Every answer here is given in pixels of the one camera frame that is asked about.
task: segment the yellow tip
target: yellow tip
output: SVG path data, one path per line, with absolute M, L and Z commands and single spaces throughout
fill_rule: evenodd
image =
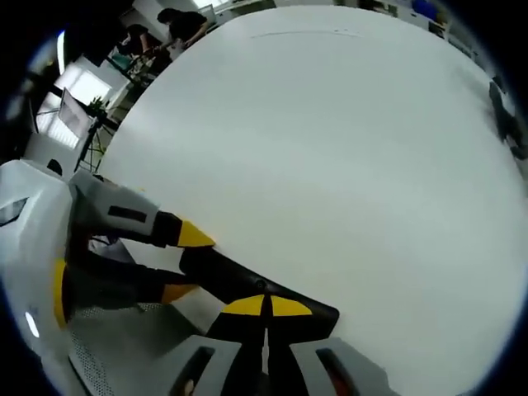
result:
M 63 276 L 66 269 L 66 261 L 63 258 L 55 262 L 54 282 L 53 282 L 53 311 L 55 319 L 60 328 L 66 327 L 66 318 L 63 307 Z
M 193 223 L 187 220 L 182 221 L 177 244 L 179 248 L 199 248 L 214 245 L 215 241 L 202 233 Z
M 254 295 L 246 299 L 236 299 L 222 311 L 224 314 L 260 316 L 264 295 Z
M 271 297 L 271 306 L 273 307 L 273 316 L 301 316 L 311 315 L 312 311 L 307 306 L 292 299 L 283 299 L 273 295 Z
M 169 304 L 180 299 L 190 291 L 196 289 L 198 285 L 165 285 L 162 295 L 162 304 Z

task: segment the window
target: window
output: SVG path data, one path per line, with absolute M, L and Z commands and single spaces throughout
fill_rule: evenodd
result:
M 95 97 L 106 97 L 110 86 L 87 70 L 76 64 L 70 64 L 55 83 L 59 88 L 66 88 L 79 101 L 88 105 Z M 36 124 L 41 134 L 65 146 L 75 149 L 79 138 L 57 117 L 60 108 L 60 97 L 49 93 L 36 115 Z

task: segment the white wall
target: white wall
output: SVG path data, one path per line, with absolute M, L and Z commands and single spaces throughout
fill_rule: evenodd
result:
M 128 80 L 106 61 L 104 61 L 101 66 L 97 67 L 88 59 L 81 57 L 75 62 L 75 64 L 84 70 L 93 73 L 94 76 L 108 84 L 111 87 L 111 90 L 108 92 L 108 97 L 111 97 L 128 83 Z

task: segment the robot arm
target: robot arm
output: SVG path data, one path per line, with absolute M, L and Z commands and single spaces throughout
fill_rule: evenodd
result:
M 133 239 L 157 247 L 195 248 L 215 242 L 191 222 L 158 207 L 123 186 L 94 177 L 80 169 L 69 182 L 76 196 L 73 234 L 106 235 Z

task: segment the desk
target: desk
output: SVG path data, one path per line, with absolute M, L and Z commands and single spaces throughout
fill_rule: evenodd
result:
M 340 309 L 334 334 L 398 393 L 456 395 L 502 350 L 526 289 L 523 185 L 490 106 L 484 71 L 427 31 L 354 8 L 276 8 L 169 66 L 101 173 Z M 127 247 L 173 270 L 181 254 Z M 221 308 L 188 297 L 194 323 Z

